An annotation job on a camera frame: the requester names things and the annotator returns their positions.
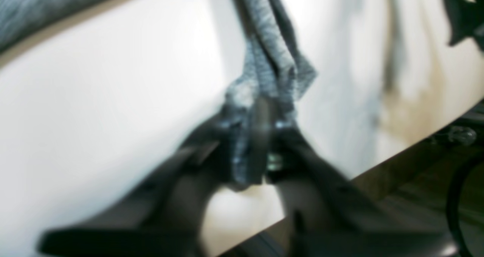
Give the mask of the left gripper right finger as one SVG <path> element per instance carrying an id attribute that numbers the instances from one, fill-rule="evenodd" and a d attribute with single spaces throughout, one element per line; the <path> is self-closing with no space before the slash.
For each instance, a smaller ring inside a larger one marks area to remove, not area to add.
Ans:
<path id="1" fill-rule="evenodd" d="M 257 100 L 257 156 L 266 155 L 289 224 L 287 257 L 454 257 L 448 231 L 387 214 L 322 159 L 276 100 Z"/>

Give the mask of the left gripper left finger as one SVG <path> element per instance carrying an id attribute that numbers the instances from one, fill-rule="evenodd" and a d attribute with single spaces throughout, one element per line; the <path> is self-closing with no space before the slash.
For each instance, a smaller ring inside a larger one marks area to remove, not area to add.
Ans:
<path id="1" fill-rule="evenodd" d="M 211 117 L 113 205 L 45 231 L 38 251 L 56 257 L 207 257 L 202 224 L 212 196 L 230 179 L 239 130 L 228 117 Z"/>

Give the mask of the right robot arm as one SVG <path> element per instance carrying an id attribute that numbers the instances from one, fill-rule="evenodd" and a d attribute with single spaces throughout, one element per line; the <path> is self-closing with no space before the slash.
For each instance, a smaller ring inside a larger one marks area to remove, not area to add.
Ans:
<path id="1" fill-rule="evenodd" d="M 479 50 L 484 50 L 484 0 L 443 0 L 450 23 L 449 45 L 454 46 L 465 38 L 472 38 Z"/>

